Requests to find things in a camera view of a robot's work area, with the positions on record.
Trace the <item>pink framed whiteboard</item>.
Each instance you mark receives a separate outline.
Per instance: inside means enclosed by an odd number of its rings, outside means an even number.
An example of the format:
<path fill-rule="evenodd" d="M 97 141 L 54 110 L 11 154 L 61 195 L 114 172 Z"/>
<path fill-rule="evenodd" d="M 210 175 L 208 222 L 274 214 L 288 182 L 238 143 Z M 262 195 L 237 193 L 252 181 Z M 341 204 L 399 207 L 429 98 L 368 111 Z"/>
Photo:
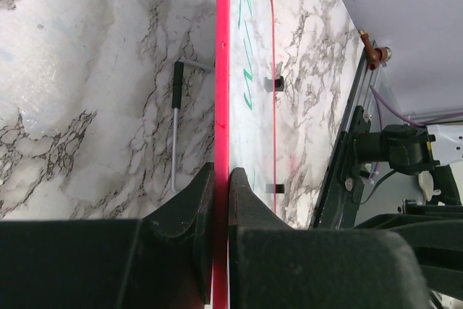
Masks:
<path fill-rule="evenodd" d="M 252 191 L 271 209 L 276 194 L 273 0 L 216 0 L 214 231 L 212 308 L 229 306 L 228 198 L 231 172 L 243 168 Z"/>

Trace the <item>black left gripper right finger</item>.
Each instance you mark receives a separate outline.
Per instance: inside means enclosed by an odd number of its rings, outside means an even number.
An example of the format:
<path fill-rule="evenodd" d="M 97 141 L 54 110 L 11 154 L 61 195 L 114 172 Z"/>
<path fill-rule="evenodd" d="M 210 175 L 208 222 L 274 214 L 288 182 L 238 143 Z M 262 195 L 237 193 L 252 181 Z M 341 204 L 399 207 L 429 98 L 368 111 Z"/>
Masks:
<path fill-rule="evenodd" d="M 232 308 L 429 308 L 415 254 L 397 233 L 293 229 L 252 191 L 229 185 Z"/>

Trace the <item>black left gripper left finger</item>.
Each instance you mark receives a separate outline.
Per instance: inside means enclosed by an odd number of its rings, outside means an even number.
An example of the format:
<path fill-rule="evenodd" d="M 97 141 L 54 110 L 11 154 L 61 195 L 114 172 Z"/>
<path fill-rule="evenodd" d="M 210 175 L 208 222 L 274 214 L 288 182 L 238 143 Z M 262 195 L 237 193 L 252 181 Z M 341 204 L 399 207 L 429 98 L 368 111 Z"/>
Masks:
<path fill-rule="evenodd" d="M 3 308 L 203 308 L 214 170 L 142 219 L 4 221 Z"/>

